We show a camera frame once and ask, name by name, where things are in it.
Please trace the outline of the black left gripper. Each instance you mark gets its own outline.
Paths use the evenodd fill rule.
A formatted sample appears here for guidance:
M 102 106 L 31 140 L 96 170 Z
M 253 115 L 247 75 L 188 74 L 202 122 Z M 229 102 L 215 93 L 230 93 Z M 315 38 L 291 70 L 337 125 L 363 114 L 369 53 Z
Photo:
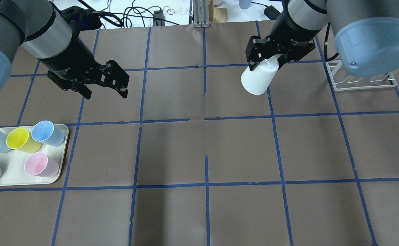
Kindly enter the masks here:
M 48 76 L 62 90 L 78 92 L 87 100 L 92 96 L 92 91 L 86 86 L 88 83 L 116 90 L 124 99 L 128 97 L 130 76 L 114 60 L 107 61 L 101 72 L 101 64 L 95 61 L 92 52 L 78 36 L 72 36 L 68 46 L 58 55 L 40 59 L 40 62 L 48 68 Z

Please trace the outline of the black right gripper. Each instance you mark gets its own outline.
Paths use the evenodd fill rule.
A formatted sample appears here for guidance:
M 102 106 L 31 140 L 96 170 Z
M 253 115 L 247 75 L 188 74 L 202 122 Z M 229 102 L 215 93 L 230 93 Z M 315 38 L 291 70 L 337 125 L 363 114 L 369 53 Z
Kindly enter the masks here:
M 245 49 L 249 71 L 265 59 L 280 54 L 277 59 L 280 70 L 291 61 L 299 61 L 315 49 L 316 30 L 305 29 L 296 24 L 288 12 L 282 12 L 266 38 L 251 36 Z

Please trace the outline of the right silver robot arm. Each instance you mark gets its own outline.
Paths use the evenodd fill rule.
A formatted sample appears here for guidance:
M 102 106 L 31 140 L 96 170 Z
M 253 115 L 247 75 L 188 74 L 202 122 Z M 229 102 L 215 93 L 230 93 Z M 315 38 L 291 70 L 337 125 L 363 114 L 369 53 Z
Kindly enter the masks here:
M 270 34 L 250 37 L 249 70 L 274 55 L 280 55 L 279 66 L 299 61 L 327 24 L 348 74 L 371 77 L 399 69 L 399 0 L 287 0 Z

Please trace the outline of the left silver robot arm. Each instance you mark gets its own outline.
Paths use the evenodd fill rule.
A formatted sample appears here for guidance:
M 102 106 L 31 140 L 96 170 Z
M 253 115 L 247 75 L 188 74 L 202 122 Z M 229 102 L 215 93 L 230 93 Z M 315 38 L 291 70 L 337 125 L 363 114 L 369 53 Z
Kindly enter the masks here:
M 90 6 L 60 10 L 48 0 L 0 0 L 0 92 L 21 46 L 48 68 L 48 78 L 64 91 L 90 99 L 87 84 L 96 84 L 127 98 L 129 75 L 114 60 L 96 62 L 79 38 L 81 31 L 100 28 L 100 19 L 106 17 L 113 17 L 115 26 L 123 25 L 116 14 Z

